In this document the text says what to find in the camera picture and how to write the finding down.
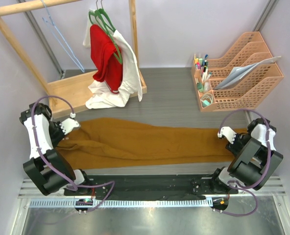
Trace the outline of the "light blue wire hanger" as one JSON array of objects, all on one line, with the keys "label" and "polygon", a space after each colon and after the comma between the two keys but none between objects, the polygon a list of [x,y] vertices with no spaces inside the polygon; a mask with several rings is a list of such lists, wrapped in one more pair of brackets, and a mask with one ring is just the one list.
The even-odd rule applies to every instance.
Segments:
[{"label": "light blue wire hanger", "polygon": [[54,20],[52,19],[51,15],[50,15],[50,12],[48,10],[48,6],[45,4],[45,2],[43,0],[41,0],[41,3],[43,4],[43,7],[45,8],[47,16],[48,16],[47,19],[42,17],[42,20],[43,20],[44,24],[47,26],[47,28],[49,29],[51,34],[54,36],[54,38],[59,43],[61,48],[65,51],[65,53],[68,55],[68,57],[80,69],[80,71],[84,73],[85,69],[84,69],[82,63],[76,57],[76,55],[73,52],[72,48],[70,47],[70,45],[66,41],[65,37],[60,32],[59,28],[57,27],[57,25],[55,24]]}]

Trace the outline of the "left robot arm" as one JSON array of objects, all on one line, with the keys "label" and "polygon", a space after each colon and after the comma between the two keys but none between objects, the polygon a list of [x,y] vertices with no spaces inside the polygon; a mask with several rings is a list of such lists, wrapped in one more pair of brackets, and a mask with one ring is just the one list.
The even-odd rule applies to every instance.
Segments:
[{"label": "left robot arm", "polygon": [[43,103],[32,103],[21,112],[20,122],[27,129],[30,142],[29,161],[23,164],[28,177],[45,196],[61,188],[80,195],[92,191],[92,183],[82,169],[73,170],[56,147],[71,131],[80,127],[76,114],[63,122],[52,120],[52,111]]}]

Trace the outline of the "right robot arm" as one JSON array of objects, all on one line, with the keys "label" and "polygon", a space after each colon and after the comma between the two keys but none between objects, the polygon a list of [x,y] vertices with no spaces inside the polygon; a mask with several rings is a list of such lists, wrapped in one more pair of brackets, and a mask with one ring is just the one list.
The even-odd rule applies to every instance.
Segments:
[{"label": "right robot arm", "polygon": [[257,118],[245,133],[237,133],[223,126],[217,136],[226,139],[226,149],[234,155],[228,167],[216,169],[209,181],[211,192],[237,193],[232,186],[259,190],[267,182],[283,160],[283,154],[274,146],[277,129],[270,121]]}]

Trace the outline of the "mustard brown trousers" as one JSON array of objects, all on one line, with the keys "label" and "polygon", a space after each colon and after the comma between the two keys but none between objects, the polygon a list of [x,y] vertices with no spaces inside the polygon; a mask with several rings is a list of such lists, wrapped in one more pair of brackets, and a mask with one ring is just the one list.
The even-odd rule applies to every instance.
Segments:
[{"label": "mustard brown trousers", "polygon": [[116,118],[81,122],[57,151],[73,169],[229,162],[217,129],[163,127]]}]

